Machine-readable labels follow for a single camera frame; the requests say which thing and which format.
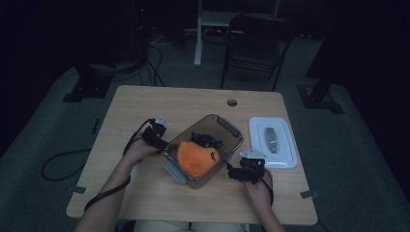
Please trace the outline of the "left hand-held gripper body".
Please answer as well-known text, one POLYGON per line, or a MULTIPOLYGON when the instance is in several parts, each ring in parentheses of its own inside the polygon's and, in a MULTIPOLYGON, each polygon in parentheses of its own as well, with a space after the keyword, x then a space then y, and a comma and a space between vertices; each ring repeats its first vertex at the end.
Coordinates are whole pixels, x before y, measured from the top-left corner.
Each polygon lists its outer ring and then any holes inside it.
POLYGON ((162 116, 148 120, 150 126, 142 133, 142 139, 153 147, 163 147, 163 143, 167 143, 162 139, 167 128, 170 126, 162 116))

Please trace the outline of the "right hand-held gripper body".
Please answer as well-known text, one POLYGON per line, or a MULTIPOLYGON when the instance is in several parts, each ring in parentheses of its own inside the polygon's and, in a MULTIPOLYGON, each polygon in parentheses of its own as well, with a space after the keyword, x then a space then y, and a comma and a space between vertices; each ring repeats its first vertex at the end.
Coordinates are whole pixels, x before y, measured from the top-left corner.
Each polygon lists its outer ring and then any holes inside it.
POLYGON ((265 155, 256 149, 249 149, 241 152, 240 156, 238 169, 229 172, 238 173, 240 182, 257 183, 264 176, 265 155))

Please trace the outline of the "clear plastic container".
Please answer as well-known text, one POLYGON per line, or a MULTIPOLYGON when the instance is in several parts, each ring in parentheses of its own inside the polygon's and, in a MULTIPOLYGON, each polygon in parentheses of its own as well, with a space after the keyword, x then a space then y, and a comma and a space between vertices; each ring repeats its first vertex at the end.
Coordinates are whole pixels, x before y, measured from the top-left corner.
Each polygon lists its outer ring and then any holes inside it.
POLYGON ((169 142, 168 149, 163 152, 167 158, 164 167, 178 183, 200 189, 224 167, 243 140, 242 133, 229 121, 216 114, 207 115, 169 142), (200 178, 190 177, 177 162, 179 145, 182 141, 191 142, 192 132, 210 134, 222 143, 216 149, 220 154, 220 161, 200 178))

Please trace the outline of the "orange plush toy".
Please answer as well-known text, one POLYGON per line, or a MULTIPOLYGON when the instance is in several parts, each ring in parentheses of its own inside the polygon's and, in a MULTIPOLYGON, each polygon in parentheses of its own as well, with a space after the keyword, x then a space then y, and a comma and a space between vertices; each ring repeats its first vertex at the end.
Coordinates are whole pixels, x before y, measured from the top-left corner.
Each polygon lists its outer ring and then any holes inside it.
POLYGON ((220 161, 219 152, 193 142, 182 141, 177 151, 177 162, 193 178, 200 178, 220 161))

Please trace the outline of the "blue toy car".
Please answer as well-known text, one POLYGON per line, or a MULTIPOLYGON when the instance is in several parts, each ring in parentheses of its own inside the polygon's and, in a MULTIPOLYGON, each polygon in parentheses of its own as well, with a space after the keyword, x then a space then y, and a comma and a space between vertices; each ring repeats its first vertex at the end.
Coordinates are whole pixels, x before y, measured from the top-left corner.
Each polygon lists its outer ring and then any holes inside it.
POLYGON ((219 148, 222 143, 219 139, 214 138, 210 134, 202 134, 202 133, 191 133, 190 141, 203 147, 203 148, 219 148))

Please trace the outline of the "white container lid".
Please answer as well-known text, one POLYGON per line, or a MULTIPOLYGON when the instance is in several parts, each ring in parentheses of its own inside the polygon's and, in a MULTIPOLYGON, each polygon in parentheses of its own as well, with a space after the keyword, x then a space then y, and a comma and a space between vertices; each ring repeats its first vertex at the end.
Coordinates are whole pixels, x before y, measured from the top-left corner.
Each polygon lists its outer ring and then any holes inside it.
POLYGON ((279 117, 249 119, 250 150, 243 152, 249 159, 265 160, 266 168, 290 169, 297 165, 297 152, 287 122, 279 117))

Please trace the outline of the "person's left hand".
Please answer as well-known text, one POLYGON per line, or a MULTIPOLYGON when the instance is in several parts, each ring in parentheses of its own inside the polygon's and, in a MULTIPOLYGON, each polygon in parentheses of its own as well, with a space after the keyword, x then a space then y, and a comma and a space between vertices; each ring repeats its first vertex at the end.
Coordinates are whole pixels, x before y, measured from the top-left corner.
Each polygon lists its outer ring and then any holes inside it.
POLYGON ((158 151, 158 148, 148 145, 143 139, 138 138, 123 155, 123 160, 131 166, 136 166, 145 157, 153 155, 158 151))

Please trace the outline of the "person's right hand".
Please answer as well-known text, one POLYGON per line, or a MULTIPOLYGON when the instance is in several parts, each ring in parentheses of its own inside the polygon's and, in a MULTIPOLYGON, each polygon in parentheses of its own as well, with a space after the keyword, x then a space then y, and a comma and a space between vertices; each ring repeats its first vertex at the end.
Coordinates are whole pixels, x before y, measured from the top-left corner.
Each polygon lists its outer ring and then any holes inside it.
POLYGON ((268 203, 272 207, 274 201, 273 177, 269 170, 264 171, 264 176, 257 183, 245 182, 245 188, 253 207, 256 203, 268 203))

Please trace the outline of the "black stand base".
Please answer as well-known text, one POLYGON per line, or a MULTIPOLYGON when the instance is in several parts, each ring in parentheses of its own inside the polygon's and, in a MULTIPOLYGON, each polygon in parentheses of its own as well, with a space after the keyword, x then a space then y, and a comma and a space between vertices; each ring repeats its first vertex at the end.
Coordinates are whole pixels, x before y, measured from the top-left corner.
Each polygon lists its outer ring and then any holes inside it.
POLYGON ((76 65, 79 78, 63 102, 81 102, 83 99, 103 99, 113 79, 112 75, 100 74, 88 64, 76 65))
POLYGON ((327 109, 333 114, 343 114, 344 111, 335 101, 332 94, 325 90, 316 90, 312 85, 298 85, 297 90, 305 108, 327 109))

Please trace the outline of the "dark equipment tower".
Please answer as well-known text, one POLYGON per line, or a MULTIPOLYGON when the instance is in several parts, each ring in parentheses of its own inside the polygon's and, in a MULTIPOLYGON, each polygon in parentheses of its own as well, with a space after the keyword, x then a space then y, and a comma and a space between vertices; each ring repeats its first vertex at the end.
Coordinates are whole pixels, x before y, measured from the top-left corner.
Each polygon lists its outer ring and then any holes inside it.
POLYGON ((136 36, 136 59, 145 61, 148 50, 148 31, 150 24, 149 0, 131 0, 132 27, 136 36))

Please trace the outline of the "black folding chair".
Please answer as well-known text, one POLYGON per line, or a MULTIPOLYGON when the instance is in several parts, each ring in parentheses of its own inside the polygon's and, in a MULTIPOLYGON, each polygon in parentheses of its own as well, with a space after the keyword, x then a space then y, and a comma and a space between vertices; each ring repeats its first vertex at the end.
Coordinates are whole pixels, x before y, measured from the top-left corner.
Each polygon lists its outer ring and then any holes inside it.
POLYGON ((228 25, 220 88, 229 67, 270 71, 276 90, 286 52, 296 37, 296 25, 289 20, 256 14, 237 14, 228 25))

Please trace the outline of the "white desk frame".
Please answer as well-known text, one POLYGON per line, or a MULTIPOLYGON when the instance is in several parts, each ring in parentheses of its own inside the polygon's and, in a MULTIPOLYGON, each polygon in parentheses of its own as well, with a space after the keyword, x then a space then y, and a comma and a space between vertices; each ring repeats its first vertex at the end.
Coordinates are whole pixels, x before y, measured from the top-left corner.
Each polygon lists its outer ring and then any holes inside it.
POLYGON ((197 1, 196 14, 196 43, 193 56, 193 64, 200 67, 202 63, 202 35, 203 27, 224 27, 228 26, 229 20, 236 15, 235 12, 203 11, 202 1, 197 1))

